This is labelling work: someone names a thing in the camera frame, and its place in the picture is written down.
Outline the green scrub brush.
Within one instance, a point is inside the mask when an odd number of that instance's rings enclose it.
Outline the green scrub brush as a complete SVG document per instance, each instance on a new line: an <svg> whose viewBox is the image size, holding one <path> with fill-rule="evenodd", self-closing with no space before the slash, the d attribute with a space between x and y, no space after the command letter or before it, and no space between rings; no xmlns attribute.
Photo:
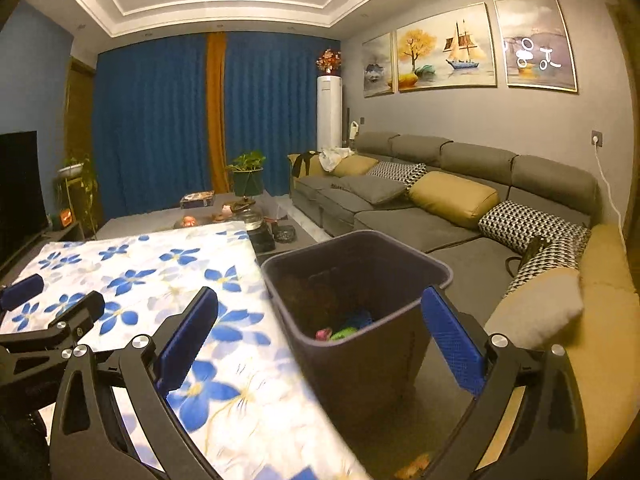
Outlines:
<svg viewBox="0 0 640 480"><path fill-rule="evenodd" d="M358 333L358 330L356 329L356 327L346 327L332 334L330 336L330 341L338 341L338 340L346 339L352 335L355 335L356 333Z"/></svg>

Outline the yellow cushion far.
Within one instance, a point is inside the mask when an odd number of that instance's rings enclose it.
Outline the yellow cushion far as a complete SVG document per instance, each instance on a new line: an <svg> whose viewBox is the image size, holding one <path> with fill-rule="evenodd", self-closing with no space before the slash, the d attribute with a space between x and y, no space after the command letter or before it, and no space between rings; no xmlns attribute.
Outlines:
<svg viewBox="0 0 640 480"><path fill-rule="evenodd" d="M364 176L377 164L378 160L375 158L362 155L350 155L343 158L337 164L332 174L339 178Z"/></svg>

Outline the blue curtain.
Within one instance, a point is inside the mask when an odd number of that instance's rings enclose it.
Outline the blue curtain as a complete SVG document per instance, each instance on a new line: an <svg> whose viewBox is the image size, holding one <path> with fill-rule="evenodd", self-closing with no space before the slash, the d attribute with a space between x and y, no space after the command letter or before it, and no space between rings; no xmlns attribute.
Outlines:
<svg viewBox="0 0 640 480"><path fill-rule="evenodd" d="M175 207L183 195L213 190L206 131L208 34L100 54L92 144L107 219ZM225 34L227 167L245 152L261 151L267 191L285 194L288 155L316 145L317 58L341 44L278 32Z"/></svg>

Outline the plant on stand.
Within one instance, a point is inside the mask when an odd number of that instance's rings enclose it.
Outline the plant on stand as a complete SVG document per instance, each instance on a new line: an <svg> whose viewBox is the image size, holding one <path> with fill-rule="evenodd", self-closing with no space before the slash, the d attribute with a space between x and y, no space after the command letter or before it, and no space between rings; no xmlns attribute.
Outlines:
<svg viewBox="0 0 640 480"><path fill-rule="evenodd" d="M99 227L96 213L99 185L91 156L67 157L58 168L54 185L58 200L66 203L84 237L95 238Z"/></svg>

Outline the white cloth on sofa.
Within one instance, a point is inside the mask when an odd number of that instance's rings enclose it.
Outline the white cloth on sofa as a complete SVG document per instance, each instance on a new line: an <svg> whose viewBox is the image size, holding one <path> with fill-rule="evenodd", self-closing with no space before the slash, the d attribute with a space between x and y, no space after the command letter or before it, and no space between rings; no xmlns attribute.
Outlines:
<svg viewBox="0 0 640 480"><path fill-rule="evenodd" d="M330 174L345 158L353 154L350 148L322 148L318 153L318 159L322 169Z"/></svg>

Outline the small left painting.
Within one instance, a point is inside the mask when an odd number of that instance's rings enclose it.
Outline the small left painting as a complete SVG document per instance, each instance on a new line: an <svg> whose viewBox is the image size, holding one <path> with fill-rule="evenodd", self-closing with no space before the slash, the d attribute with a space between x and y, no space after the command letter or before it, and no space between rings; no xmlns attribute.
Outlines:
<svg viewBox="0 0 640 480"><path fill-rule="evenodd" d="M393 92L393 35L390 32L362 44L363 95L385 96Z"/></svg>

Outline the sailboat tree painting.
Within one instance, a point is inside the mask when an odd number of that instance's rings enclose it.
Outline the sailboat tree painting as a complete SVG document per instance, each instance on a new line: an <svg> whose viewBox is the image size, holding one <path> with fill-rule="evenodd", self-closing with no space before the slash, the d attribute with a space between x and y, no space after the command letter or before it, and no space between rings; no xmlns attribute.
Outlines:
<svg viewBox="0 0 640 480"><path fill-rule="evenodd" d="M492 88L494 43L484 2L442 12L396 30L400 92Z"/></svg>

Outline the right framed painting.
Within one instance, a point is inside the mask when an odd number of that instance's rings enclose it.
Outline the right framed painting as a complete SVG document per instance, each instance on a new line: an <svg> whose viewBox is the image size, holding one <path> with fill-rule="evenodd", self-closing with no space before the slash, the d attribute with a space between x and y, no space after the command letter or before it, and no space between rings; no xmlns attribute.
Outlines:
<svg viewBox="0 0 640 480"><path fill-rule="evenodd" d="M509 87L578 92L558 0L494 0Z"/></svg>

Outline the patterned pillow far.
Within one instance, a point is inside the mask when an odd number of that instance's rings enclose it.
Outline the patterned pillow far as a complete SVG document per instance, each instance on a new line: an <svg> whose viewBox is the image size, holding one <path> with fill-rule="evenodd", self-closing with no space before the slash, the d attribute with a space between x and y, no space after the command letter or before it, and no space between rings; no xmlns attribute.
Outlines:
<svg viewBox="0 0 640 480"><path fill-rule="evenodd" d="M367 172L367 176L400 182L409 191L427 173L428 168L424 164L379 162Z"/></svg>

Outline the glass coffee table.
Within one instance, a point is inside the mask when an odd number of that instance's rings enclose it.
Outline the glass coffee table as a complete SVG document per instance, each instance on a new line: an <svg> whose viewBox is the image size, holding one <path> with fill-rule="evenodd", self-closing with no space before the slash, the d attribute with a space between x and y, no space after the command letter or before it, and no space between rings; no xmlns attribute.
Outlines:
<svg viewBox="0 0 640 480"><path fill-rule="evenodd" d="M280 197L263 192L236 210L234 204L239 201L233 194L216 195L209 207L185 209L172 227L185 229L240 222L245 231L240 238L248 238L255 254L264 259L314 244L314 239L293 219Z"/></svg>

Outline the white standing air conditioner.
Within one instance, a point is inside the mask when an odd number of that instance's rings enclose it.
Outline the white standing air conditioner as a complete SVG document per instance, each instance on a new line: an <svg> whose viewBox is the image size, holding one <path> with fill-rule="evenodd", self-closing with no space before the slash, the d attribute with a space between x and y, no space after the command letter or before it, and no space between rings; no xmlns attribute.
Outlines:
<svg viewBox="0 0 640 480"><path fill-rule="evenodd" d="M343 79L317 78L317 148L340 148L343 134Z"/></svg>

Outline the patterned black white pillow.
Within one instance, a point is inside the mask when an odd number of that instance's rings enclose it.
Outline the patterned black white pillow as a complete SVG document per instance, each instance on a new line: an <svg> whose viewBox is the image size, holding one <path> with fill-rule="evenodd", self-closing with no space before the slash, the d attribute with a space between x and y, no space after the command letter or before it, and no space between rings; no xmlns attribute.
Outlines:
<svg viewBox="0 0 640 480"><path fill-rule="evenodd" d="M512 200L491 208L478 228L484 237L518 254L506 259L512 276L506 296L549 270L577 270L591 235L585 226Z"/></svg>

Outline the yellow cushion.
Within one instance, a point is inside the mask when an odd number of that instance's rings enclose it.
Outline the yellow cushion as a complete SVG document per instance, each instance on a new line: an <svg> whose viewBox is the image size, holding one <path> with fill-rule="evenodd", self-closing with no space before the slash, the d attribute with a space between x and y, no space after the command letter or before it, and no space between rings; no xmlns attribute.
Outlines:
<svg viewBox="0 0 640 480"><path fill-rule="evenodd" d="M440 171L417 180L409 197L430 214L469 230L475 230L480 218L500 202L494 188Z"/></svg>
<svg viewBox="0 0 640 480"><path fill-rule="evenodd" d="M364 176L377 164L378 160L375 158L362 155L350 155L343 158L337 164L332 174L339 178Z"/></svg>

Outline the green potted plant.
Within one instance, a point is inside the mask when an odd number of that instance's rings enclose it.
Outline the green potted plant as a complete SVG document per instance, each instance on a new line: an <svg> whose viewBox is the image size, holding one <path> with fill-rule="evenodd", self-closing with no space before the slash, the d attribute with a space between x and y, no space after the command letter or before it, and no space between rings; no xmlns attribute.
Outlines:
<svg viewBox="0 0 640 480"><path fill-rule="evenodd" d="M233 159L228 166L232 188L236 196L253 197L262 195L264 182L262 172L266 156L261 151L250 151Z"/></svg>

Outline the orange curtain strip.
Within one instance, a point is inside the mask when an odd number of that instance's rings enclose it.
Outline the orange curtain strip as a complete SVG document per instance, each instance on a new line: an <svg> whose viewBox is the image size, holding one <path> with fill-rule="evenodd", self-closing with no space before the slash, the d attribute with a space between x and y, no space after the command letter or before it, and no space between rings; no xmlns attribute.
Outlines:
<svg viewBox="0 0 640 480"><path fill-rule="evenodd" d="M217 194L230 192L224 135L224 68L227 36L211 32L206 38L205 94L206 131L212 187Z"/></svg>

